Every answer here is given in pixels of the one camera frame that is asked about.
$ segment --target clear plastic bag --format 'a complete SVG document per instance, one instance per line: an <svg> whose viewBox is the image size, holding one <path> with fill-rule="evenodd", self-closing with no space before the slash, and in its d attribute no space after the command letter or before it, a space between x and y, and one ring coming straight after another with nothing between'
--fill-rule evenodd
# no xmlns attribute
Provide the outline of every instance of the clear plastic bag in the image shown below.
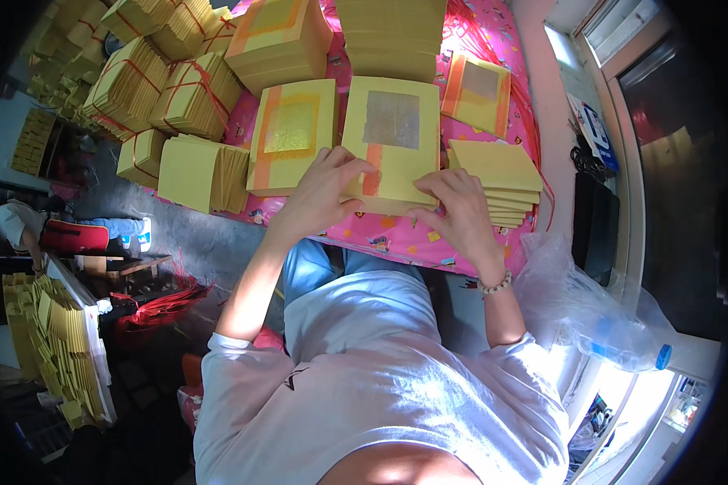
<svg viewBox="0 0 728 485"><path fill-rule="evenodd" d="M676 333L650 293L628 285L621 304L574 265L563 234L521 241L528 261L512 286L537 343L571 343L632 373L666 367Z"/></svg>

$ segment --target white sneaker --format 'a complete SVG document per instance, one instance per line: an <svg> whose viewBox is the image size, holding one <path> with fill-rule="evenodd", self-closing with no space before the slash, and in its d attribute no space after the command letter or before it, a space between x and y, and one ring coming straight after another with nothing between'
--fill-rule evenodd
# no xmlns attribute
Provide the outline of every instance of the white sneaker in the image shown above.
<svg viewBox="0 0 728 485"><path fill-rule="evenodd" d="M140 243L140 252L145 253L151 249L151 218L144 217L143 221L146 223L143 227L143 232L137 237L137 242Z"/></svg>

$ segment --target pink tablecloth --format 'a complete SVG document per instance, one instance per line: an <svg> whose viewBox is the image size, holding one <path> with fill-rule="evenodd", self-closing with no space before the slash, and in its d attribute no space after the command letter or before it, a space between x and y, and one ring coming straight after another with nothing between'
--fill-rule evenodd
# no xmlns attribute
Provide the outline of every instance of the pink tablecloth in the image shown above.
<svg viewBox="0 0 728 485"><path fill-rule="evenodd" d="M502 0L466 0L466 5L475 13L475 20L486 33L500 61L512 70L512 73L523 84L528 86L525 72L523 53L520 48L518 34L514 29L512 14ZM233 14L242 14L250 2L242 2L233 10ZM330 11L334 0L321 5ZM327 19L335 31L329 51L329 64L327 78L337 80L340 97L339 133L345 123L345 111L348 106L347 93L351 83L351 67L345 55L345 44L339 20L336 16L327 15ZM450 68L450 55L458 50L458 38L450 36L442 44L442 55L438 56L437 74L435 84L440 87L440 99L444 95L447 85L447 74ZM224 143L243 148L251 147L251 139L256 121L258 100L247 91L243 92L235 105L229 120L229 129L225 132ZM515 107L510 102L507 141L509 143L523 143L526 152L531 155L527 146L525 129ZM462 122L443 116L440 122L442 128L442 141L447 146L447 140L477 140L494 141L497 138L486 132L478 132ZM214 213L228 219L240 220L250 224L269 224L272 214L277 212L285 201L284 197L256 197L250 195L246 209L239 214L227 212ZM530 231L532 213L526 214L526 222L517 229L493 227L497 240L505 248L505 263L514 274L517 274L525 264L525 256L520 248L520 235ZM379 214L357 213L327 228L323 233L316 234L313 239L330 245L348 247L357 251L384 257L393 261L410 265L440 268L450 272L475 276L472 265L460 257L456 251L431 228L421 222L408 217L388 217Z"/></svg>

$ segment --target white t-shirt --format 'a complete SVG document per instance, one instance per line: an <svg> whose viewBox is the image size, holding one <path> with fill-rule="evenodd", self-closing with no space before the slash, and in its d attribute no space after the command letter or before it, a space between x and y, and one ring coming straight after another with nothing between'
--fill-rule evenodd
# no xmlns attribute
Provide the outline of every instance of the white t-shirt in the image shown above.
<svg viewBox="0 0 728 485"><path fill-rule="evenodd" d="M47 213L38 212L19 200L9 199L8 203L0 206L0 234L17 251L27 251L21 243L21 233L28 227L36 238L40 238L46 218Z"/></svg>
<svg viewBox="0 0 728 485"><path fill-rule="evenodd" d="M426 287L400 272L343 276L286 307L294 360L214 334L194 436L197 483L314 484L364 446L454 454L482 483L562 483L568 420L521 342L473 358L439 342Z"/></svg>

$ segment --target person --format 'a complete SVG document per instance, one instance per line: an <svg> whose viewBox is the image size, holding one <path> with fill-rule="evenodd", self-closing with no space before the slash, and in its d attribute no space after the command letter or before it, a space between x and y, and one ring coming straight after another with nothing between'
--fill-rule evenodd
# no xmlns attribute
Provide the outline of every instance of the person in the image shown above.
<svg viewBox="0 0 728 485"><path fill-rule="evenodd" d="M447 209L409 211L474 265L491 349L445 349L413 266L345 250L332 272L304 237L358 210L346 184L377 170L320 150L223 308L202 363L197 483L562 483L566 412L525 331L480 180L463 169L415 181ZM283 271L286 351L256 348Z"/></svg>
<svg viewBox="0 0 728 485"><path fill-rule="evenodd" d="M37 276L43 273L42 249L39 241L49 219L49 213L38 211L18 199L9 199L0 204L0 253L6 245L17 252L29 252L32 257L32 270ZM103 226L108 229L108 238L121 238L122 247L129 249L130 237L136 236L140 252L151 247L151 218L75 220L63 214L65 222L85 226Z"/></svg>

